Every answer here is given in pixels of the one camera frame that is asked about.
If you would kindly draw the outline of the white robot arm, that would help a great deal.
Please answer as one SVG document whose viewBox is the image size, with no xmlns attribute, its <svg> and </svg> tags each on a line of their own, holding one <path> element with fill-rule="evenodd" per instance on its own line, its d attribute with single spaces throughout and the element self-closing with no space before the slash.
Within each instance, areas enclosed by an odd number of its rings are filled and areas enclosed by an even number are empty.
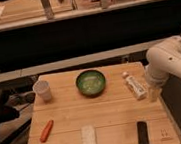
<svg viewBox="0 0 181 144">
<path fill-rule="evenodd" d="M 181 36 L 174 35 L 150 47 L 146 54 L 148 65 L 145 79 L 149 100 L 156 102 L 170 74 L 181 78 Z"/>
</svg>

